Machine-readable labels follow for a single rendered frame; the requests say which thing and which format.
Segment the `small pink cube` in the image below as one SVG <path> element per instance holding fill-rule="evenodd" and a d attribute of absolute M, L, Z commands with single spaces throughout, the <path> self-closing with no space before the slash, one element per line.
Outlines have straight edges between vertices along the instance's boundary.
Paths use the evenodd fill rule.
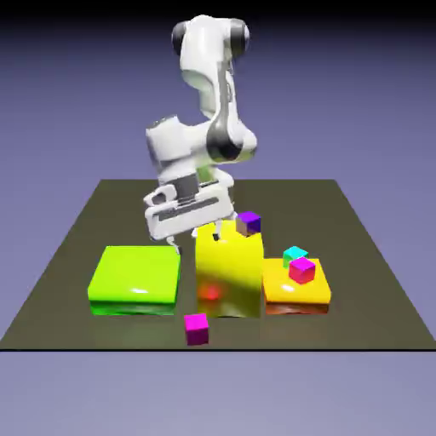
<path fill-rule="evenodd" d="M 306 284 L 313 281 L 315 272 L 316 264 L 306 257 L 294 259 L 289 264 L 289 277 L 298 284 Z"/>

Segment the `small purple cube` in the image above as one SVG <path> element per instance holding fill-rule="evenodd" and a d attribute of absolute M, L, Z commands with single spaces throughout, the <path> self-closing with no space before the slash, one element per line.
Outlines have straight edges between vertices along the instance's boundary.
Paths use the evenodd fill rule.
<path fill-rule="evenodd" d="M 236 231 L 245 237 L 261 232 L 261 217 L 252 211 L 237 214 Z"/>

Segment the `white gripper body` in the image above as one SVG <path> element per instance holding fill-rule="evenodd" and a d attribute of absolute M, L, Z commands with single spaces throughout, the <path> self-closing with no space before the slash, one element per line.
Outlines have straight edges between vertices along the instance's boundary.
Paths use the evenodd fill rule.
<path fill-rule="evenodd" d="M 206 186 L 194 199 L 179 202 L 174 186 L 160 186 L 144 197 L 150 236 L 162 240 L 205 224 L 222 220 L 233 212 L 228 189 Z"/>

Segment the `large yellow box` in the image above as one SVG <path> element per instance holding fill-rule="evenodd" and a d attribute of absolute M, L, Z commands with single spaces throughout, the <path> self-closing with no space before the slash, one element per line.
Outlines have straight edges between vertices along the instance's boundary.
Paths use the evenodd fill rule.
<path fill-rule="evenodd" d="M 235 221 L 223 221 L 221 238 L 214 240 L 214 224 L 198 229 L 195 273 L 198 311 L 209 318 L 261 316 L 262 236 L 244 236 Z"/>

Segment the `small magenta cube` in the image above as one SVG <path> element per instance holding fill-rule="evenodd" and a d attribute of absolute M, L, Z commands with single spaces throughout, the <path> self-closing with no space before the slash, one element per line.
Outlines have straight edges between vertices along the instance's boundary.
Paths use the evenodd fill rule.
<path fill-rule="evenodd" d="M 199 346 L 209 342 L 209 322 L 205 313 L 184 316 L 186 344 Z"/>

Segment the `large orange box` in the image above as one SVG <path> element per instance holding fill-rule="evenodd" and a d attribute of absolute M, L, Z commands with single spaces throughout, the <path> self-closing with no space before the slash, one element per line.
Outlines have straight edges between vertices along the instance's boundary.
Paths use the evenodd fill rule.
<path fill-rule="evenodd" d="M 279 258 L 266 258 L 262 267 L 262 287 L 267 315 L 325 314 L 330 308 L 331 290 L 319 259 L 313 279 L 300 284 L 289 276 Z"/>

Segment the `large green box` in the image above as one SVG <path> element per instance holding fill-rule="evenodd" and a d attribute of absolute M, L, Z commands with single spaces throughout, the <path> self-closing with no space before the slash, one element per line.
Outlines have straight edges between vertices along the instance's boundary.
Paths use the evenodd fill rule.
<path fill-rule="evenodd" d="M 172 315 L 180 270 L 171 246 L 107 246 L 88 286 L 91 312 Z"/>

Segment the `small cyan cube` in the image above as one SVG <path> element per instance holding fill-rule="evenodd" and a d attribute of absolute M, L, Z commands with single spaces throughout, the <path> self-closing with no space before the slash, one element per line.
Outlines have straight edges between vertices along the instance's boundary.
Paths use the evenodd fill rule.
<path fill-rule="evenodd" d="M 283 253 L 283 267 L 288 269 L 290 263 L 296 259 L 307 257 L 308 252 L 298 246 L 292 246 L 286 249 Z"/>

